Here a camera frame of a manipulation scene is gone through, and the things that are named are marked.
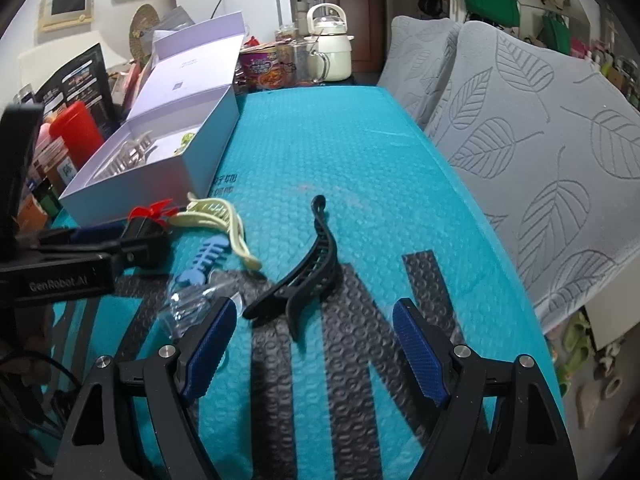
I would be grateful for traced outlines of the red propeller toy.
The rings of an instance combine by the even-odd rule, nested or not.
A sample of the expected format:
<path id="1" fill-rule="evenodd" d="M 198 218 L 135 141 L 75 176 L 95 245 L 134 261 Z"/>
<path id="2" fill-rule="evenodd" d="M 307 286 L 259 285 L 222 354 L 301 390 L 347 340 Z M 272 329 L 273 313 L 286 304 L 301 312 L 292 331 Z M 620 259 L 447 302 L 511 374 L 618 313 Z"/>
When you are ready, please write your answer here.
<path id="1" fill-rule="evenodd" d="M 135 206 L 128 214 L 128 219 L 150 219 L 163 228 L 166 228 L 166 226 L 168 226 L 168 220 L 178 214 L 179 211 L 180 209 L 175 206 L 174 201 L 168 198 L 168 200 L 160 200 L 149 206 Z"/>

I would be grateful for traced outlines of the clear plastic hair clip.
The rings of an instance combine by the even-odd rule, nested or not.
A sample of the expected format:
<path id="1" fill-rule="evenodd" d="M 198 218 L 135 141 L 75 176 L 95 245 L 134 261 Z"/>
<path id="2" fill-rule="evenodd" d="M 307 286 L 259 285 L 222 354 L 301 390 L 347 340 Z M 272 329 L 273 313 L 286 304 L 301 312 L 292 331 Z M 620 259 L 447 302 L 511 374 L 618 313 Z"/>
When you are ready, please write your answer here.
<path id="1" fill-rule="evenodd" d="M 231 299 L 236 313 L 241 314 L 245 307 L 242 292 L 229 281 L 219 284 L 188 286 L 172 292 L 158 318 L 166 328 L 172 340 L 182 338 L 191 327 L 200 324 L 214 302 L 221 297 Z"/>

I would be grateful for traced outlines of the blue fishbone clip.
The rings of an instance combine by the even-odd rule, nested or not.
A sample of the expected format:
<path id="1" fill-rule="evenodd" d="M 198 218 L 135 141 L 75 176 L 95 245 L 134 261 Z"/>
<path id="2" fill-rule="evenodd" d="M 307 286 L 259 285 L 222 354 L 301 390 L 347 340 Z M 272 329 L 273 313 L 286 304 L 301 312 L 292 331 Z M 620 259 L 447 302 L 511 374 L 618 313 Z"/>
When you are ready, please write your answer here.
<path id="1" fill-rule="evenodd" d="M 220 258 L 228 254 L 229 247 L 227 235 L 215 234 L 206 238 L 192 258 L 190 266 L 176 276 L 175 285 L 178 288 L 205 285 L 210 271 Z"/>

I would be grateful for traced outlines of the cream yellow hair claw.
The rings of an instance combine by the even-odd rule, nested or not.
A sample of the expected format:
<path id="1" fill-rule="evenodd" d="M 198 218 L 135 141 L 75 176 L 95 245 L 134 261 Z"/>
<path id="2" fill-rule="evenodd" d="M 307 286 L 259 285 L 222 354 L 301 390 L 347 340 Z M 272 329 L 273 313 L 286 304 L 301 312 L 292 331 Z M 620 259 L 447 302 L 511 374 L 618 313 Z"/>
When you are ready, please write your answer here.
<path id="1" fill-rule="evenodd" d="M 183 211 L 169 218 L 172 226 L 179 228 L 203 228 L 226 234 L 232 252 L 241 260 L 243 266 L 251 271 L 259 271 L 262 263 L 246 244 L 244 223 L 232 203 L 223 198 L 197 198 L 188 194 L 188 204 Z"/>

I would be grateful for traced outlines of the white striped hair claw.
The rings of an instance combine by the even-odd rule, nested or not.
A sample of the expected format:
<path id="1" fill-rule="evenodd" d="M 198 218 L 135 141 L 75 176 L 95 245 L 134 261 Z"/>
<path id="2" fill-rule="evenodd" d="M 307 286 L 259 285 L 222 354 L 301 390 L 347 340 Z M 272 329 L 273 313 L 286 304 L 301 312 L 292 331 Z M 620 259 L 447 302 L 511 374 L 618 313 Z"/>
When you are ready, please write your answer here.
<path id="1" fill-rule="evenodd" d="M 97 181 L 104 180 L 142 166 L 153 150 L 154 141 L 149 131 L 137 138 L 128 139 L 120 146 L 119 151 L 96 172 L 94 178 Z"/>

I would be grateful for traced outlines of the yellow green lollipop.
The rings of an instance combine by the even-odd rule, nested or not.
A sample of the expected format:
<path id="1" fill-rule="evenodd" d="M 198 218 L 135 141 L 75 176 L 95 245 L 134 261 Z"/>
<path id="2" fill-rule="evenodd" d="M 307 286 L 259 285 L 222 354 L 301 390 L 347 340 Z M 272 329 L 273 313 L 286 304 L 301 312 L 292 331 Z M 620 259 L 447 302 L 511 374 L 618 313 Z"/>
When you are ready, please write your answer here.
<path id="1" fill-rule="evenodd" d="M 181 155 L 188 148 L 194 136 L 196 136 L 195 132 L 185 133 L 181 138 L 180 145 L 175 149 L 174 154 Z"/>

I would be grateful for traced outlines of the black long hair claw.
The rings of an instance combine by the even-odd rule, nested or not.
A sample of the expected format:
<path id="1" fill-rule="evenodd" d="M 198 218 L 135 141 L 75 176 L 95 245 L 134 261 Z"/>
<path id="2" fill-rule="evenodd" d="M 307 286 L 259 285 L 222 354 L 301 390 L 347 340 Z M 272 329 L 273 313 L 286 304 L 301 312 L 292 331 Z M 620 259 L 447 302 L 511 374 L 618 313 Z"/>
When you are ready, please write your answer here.
<path id="1" fill-rule="evenodd" d="M 292 341 L 299 341 L 299 319 L 303 310 L 312 300 L 328 296 L 342 275 L 336 240 L 326 220 L 326 198 L 314 196 L 310 208 L 316 231 L 314 244 L 293 270 L 263 292 L 242 314 L 246 320 L 256 323 L 283 314 Z"/>

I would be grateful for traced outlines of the red cylindrical canister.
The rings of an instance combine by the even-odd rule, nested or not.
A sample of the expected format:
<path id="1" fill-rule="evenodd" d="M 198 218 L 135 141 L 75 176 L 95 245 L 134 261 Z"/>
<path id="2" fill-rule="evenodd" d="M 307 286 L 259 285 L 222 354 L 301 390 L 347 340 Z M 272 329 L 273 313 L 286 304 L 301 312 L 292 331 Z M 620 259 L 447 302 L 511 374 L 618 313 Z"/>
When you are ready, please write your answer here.
<path id="1" fill-rule="evenodd" d="M 96 122 L 81 101 L 59 112 L 51 122 L 49 133 L 52 139 L 63 139 L 77 170 L 81 170 L 104 143 Z"/>

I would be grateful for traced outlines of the teal bubble mailer mat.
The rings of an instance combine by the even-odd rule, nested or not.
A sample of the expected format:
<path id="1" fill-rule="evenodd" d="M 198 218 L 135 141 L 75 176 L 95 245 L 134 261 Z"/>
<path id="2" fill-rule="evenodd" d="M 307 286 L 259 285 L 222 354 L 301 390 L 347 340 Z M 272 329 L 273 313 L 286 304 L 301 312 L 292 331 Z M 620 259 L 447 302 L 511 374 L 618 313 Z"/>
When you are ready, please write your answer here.
<path id="1" fill-rule="evenodd" d="M 382 91 L 254 93 L 216 169 L 258 269 L 207 269 L 156 340 L 201 240 L 146 269 L 87 263 L 62 300 L 78 391 L 58 479 L 559 479 L 576 467 L 544 338 L 494 231 Z"/>

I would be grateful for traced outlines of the glass mug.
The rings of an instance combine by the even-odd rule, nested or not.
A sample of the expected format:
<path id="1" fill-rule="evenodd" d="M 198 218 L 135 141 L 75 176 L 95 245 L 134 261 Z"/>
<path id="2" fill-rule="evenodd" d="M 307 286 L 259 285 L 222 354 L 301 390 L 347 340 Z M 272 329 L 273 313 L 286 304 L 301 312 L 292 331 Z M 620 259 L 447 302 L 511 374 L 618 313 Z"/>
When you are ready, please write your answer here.
<path id="1" fill-rule="evenodd" d="M 288 44 L 291 51 L 290 83 L 293 87 L 311 87 L 326 81 L 330 61 L 308 41 L 296 39 Z"/>

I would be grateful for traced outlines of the near grey leaf cushion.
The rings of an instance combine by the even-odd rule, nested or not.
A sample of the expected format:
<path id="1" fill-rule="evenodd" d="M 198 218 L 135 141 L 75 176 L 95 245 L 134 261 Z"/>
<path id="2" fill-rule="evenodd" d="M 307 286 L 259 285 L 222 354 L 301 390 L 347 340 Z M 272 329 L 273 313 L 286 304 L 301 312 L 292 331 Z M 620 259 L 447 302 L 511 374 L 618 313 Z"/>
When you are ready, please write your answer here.
<path id="1" fill-rule="evenodd" d="M 639 252 L 639 115 L 588 62 L 464 24 L 426 134 L 494 224 L 543 330 Z"/>

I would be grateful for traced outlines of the white mini fridge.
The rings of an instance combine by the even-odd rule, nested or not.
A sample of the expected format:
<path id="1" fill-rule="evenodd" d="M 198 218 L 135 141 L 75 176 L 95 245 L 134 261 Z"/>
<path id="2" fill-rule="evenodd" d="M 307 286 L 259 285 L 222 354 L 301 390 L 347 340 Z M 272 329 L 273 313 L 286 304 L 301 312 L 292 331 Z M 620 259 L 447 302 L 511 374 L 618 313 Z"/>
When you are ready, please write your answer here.
<path id="1" fill-rule="evenodd" d="M 176 0 L 195 23 L 241 12 L 245 37 L 264 44 L 276 39 L 276 31 L 293 25 L 293 0 Z"/>

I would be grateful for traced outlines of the cream white kettle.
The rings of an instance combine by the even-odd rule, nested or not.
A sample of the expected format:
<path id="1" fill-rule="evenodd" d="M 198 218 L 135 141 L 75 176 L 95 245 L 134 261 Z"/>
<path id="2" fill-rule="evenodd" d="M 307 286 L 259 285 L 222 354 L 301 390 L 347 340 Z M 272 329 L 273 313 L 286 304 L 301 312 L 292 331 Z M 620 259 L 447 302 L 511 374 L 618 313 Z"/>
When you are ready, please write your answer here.
<path id="1" fill-rule="evenodd" d="M 324 80 L 339 82 L 352 76 L 352 40 L 345 11 L 335 3 L 318 3 L 307 12 L 307 40 L 329 61 Z"/>

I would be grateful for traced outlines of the brown entrance door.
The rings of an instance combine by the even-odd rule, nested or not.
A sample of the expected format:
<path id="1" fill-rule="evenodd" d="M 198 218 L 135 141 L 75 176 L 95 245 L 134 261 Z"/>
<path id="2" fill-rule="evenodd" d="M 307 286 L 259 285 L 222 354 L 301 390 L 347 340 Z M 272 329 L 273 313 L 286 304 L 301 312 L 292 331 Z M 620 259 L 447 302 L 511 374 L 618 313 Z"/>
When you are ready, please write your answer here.
<path id="1" fill-rule="evenodd" d="M 352 40 L 352 70 L 379 74 L 386 55 L 386 0 L 324 0 L 346 13 Z"/>

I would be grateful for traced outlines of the far grey leaf cushion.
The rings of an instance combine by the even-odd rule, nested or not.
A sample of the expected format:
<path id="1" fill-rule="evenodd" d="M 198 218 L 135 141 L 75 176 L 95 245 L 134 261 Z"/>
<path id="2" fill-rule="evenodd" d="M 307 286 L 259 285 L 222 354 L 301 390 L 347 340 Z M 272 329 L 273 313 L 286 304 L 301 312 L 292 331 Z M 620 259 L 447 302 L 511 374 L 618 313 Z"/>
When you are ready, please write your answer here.
<path id="1" fill-rule="evenodd" d="M 384 88 L 424 130 L 445 93 L 462 25 L 398 15 L 378 86 Z"/>

